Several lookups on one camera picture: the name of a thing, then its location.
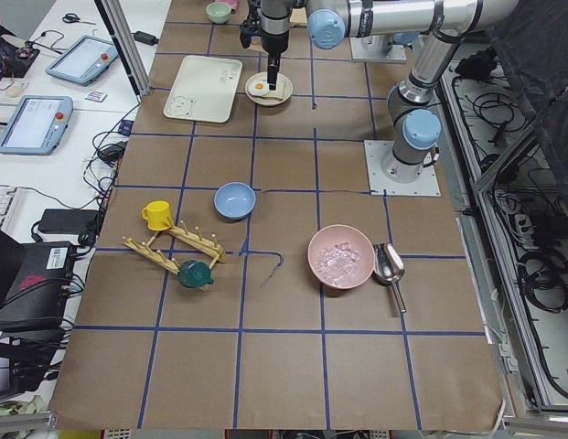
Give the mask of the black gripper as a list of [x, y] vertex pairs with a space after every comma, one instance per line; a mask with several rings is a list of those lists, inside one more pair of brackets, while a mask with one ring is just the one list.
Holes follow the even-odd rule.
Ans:
[[287, 51], [289, 41], [289, 18], [261, 17], [247, 18], [240, 24], [240, 41], [244, 48], [251, 45], [253, 36], [259, 36], [262, 47], [268, 54], [267, 85], [271, 90], [278, 90], [278, 72], [281, 55]]

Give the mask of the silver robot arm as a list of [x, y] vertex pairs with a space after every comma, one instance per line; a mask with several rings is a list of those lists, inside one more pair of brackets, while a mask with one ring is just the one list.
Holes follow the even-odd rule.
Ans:
[[332, 49], [349, 37], [425, 35], [409, 76], [388, 96], [396, 139], [381, 160], [387, 177], [409, 183], [421, 174], [423, 161], [441, 133], [441, 124], [427, 105], [447, 64], [468, 33], [507, 17], [516, 5], [514, 1], [251, 1], [240, 25], [240, 41], [248, 48], [253, 37], [261, 40], [268, 55], [267, 82], [275, 89], [295, 9], [305, 10], [310, 39], [321, 49]]

